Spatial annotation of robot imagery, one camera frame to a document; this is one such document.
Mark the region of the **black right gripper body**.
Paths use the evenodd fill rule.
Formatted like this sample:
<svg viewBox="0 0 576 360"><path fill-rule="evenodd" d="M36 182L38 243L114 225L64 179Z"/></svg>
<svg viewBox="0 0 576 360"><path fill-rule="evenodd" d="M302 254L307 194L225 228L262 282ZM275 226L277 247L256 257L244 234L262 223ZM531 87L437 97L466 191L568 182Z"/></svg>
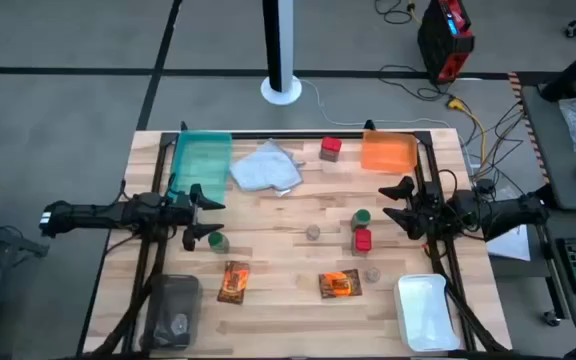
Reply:
<svg viewBox="0 0 576 360"><path fill-rule="evenodd" d="M409 200L408 209L413 213L413 222L407 235L411 240L426 236L439 240L446 228L445 201L439 179L430 182L422 181L415 194Z"/></svg>

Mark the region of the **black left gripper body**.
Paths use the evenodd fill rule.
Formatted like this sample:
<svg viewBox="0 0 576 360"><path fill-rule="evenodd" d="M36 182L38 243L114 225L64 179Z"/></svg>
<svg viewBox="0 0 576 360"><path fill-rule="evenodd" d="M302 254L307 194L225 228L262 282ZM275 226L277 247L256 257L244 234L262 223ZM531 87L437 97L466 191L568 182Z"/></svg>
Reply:
<svg viewBox="0 0 576 360"><path fill-rule="evenodd" d="M201 235L198 223L198 200L202 194L200 184L193 184L188 193L168 189L165 193L167 203L173 208L173 219L176 225L185 226L182 245L186 251L195 250L196 242Z"/></svg>

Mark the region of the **green-lid spice jar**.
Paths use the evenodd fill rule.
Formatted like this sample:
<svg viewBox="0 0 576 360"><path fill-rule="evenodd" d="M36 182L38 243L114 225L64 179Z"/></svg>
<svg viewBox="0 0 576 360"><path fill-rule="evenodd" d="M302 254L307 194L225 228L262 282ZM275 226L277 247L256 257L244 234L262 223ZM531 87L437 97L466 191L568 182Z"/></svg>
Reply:
<svg viewBox="0 0 576 360"><path fill-rule="evenodd" d="M356 231L358 229L366 229L371 222L371 214L366 209L357 210L351 218L351 229Z"/></svg>
<svg viewBox="0 0 576 360"><path fill-rule="evenodd" d="M221 232L215 231L208 236L210 249L217 254L227 254L230 243L228 238Z"/></svg>

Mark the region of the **red block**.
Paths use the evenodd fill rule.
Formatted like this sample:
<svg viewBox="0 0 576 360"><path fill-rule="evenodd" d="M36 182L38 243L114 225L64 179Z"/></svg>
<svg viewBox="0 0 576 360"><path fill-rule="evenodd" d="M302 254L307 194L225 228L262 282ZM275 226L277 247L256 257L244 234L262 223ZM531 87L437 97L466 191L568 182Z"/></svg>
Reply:
<svg viewBox="0 0 576 360"><path fill-rule="evenodd" d="M356 256L367 255L372 250L372 232L367 228L357 228L352 236L352 253Z"/></svg>

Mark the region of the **orange brown spice packet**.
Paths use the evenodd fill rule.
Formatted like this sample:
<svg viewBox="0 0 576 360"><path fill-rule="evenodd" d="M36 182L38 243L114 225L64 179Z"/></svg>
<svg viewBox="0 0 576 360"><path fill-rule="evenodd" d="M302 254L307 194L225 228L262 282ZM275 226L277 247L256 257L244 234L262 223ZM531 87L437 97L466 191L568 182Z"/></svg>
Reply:
<svg viewBox="0 0 576 360"><path fill-rule="evenodd" d="M217 295L218 302L242 305L248 284L250 267L245 262L228 261L224 278Z"/></svg>
<svg viewBox="0 0 576 360"><path fill-rule="evenodd" d="M357 269L327 272L318 275L323 299L361 296L363 294Z"/></svg>

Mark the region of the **red-lid square spice jar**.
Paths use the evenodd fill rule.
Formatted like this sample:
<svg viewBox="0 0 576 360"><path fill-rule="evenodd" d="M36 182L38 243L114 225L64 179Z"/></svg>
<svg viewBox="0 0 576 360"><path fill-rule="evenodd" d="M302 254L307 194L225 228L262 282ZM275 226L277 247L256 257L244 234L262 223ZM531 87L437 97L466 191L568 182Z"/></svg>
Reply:
<svg viewBox="0 0 576 360"><path fill-rule="evenodd" d="M342 141L335 137L323 137L320 146L319 158L321 160L337 162L342 146Z"/></svg>

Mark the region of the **orange translucent plastic bin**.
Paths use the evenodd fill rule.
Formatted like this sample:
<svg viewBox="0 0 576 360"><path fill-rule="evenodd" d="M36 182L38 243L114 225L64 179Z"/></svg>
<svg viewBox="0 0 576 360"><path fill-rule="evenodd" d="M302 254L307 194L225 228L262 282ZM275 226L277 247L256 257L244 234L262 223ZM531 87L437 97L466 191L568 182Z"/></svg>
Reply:
<svg viewBox="0 0 576 360"><path fill-rule="evenodd" d="M360 164L368 170L396 174L411 172L418 164L417 139L407 133L366 130Z"/></svg>

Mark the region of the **teal translucent plastic bin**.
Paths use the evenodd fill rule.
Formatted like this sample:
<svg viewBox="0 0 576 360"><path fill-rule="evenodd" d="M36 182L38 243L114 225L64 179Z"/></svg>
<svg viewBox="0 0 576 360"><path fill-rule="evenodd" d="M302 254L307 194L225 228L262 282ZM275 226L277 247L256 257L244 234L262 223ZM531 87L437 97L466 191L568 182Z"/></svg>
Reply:
<svg viewBox="0 0 576 360"><path fill-rule="evenodd" d="M168 197L175 200L181 192L188 194L193 184L202 187L210 200L223 203L232 159L230 133L183 131L176 143Z"/></svg>

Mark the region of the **light grey folded cloth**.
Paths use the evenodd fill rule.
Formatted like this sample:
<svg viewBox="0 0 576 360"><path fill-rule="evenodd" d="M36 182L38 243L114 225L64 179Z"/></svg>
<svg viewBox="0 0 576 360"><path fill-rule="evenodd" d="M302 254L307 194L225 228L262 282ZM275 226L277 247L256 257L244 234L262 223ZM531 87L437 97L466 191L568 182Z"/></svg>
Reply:
<svg viewBox="0 0 576 360"><path fill-rule="evenodd" d="M280 196L303 182L299 162L275 139L230 165L230 174L242 191L272 189Z"/></svg>

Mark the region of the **dark grey plastic bin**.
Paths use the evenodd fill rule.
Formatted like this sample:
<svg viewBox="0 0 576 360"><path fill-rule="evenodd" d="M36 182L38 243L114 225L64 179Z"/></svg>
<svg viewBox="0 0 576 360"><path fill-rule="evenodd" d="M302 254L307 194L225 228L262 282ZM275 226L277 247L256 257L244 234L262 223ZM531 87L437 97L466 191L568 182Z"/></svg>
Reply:
<svg viewBox="0 0 576 360"><path fill-rule="evenodd" d="M158 275L149 298L141 348L185 350L195 341L202 286L193 275Z"/></svg>

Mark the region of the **white paper sheet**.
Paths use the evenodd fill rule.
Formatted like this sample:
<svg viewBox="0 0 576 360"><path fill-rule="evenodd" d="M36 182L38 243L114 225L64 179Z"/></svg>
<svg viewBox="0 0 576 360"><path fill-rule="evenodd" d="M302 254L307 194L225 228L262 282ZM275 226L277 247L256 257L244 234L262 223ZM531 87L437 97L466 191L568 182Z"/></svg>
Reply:
<svg viewBox="0 0 576 360"><path fill-rule="evenodd" d="M526 225L520 225L486 243L489 255L530 261L530 246Z"/></svg>

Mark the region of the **white plastic bin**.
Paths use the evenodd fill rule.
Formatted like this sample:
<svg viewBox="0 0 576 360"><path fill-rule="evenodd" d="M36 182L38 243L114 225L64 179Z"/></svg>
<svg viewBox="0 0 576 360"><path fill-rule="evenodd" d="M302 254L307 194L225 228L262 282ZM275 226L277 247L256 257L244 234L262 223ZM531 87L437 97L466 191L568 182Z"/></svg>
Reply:
<svg viewBox="0 0 576 360"><path fill-rule="evenodd" d="M447 352L460 348L439 274L404 275L393 289L400 336L414 352Z"/></svg>

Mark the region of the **black white pole stand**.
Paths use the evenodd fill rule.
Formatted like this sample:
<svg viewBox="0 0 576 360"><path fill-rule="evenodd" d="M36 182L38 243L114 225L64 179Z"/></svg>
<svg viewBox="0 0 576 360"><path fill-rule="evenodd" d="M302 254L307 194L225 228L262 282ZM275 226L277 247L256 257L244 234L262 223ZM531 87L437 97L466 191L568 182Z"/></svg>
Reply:
<svg viewBox="0 0 576 360"><path fill-rule="evenodd" d="M262 0L268 74L260 91L267 102L285 106L301 95L294 75L294 0Z"/></svg>

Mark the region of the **grey side desk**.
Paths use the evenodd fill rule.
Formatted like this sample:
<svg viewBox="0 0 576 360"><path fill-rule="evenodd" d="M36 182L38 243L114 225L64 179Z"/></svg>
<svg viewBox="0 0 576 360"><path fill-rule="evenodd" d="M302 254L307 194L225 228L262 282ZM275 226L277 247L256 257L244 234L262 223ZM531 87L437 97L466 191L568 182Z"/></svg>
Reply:
<svg viewBox="0 0 576 360"><path fill-rule="evenodd" d="M576 211L576 151L558 104L544 100L524 74L510 72L508 78L521 98L525 126L546 182L535 192L551 208Z"/></svg>

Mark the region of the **red black equipment case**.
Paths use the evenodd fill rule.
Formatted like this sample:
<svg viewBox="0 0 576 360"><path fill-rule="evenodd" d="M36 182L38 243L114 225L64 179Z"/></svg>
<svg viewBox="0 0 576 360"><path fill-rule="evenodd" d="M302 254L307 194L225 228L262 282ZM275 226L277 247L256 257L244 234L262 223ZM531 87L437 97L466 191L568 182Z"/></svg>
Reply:
<svg viewBox="0 0 576 360"><path fill-rule="evenodd" d="M474 50L475 36L462 0L430 0L417 42L430 82L453 82Z"/></svg>

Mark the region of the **black diagonal beam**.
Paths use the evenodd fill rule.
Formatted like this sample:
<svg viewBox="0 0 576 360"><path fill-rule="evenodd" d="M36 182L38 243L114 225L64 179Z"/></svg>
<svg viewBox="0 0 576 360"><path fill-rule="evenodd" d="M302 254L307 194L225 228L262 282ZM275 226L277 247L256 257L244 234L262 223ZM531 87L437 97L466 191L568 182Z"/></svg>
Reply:
<svg viewBox="0 0 576 360"><path fill-rule="evenodd" d="M576 60L573 61L555 78L544 84L540 89L541 97L549 102L555 102L571 95L576 84Z"/></svg>

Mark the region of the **black metal table frame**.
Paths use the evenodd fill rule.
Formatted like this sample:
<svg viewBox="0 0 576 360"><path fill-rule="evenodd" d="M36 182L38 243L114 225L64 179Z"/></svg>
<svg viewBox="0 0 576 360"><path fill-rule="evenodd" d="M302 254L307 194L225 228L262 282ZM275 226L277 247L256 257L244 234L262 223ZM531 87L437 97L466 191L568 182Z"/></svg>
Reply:
<svg viewBox="0 0 576 360"><path fill-rule="evenodd" d="M431 264L421 241L408 239L383 208L391 201L381 187L399 176L365 170L360 165L362 134L341 130L337 162L319 158L319 130L277 131L280 146L302 163L303 182L284 196L272 191L226 188L225 206L206 212L205 223L223 224L227 254L206 242L192 252L179 239L168 243L163 269L193 275L202 286L195 342L187 358L408 357L400 336L393 294L400 277L426 274ZM351 218L359 209L371 214L372 250L352 253ZM306 228L317 225L316 241ZM228 261L250 267L242 305L217 301ZM378 268L377 283L365 271ZM361 296L323 299L318 275L357 269Z"/></svg>

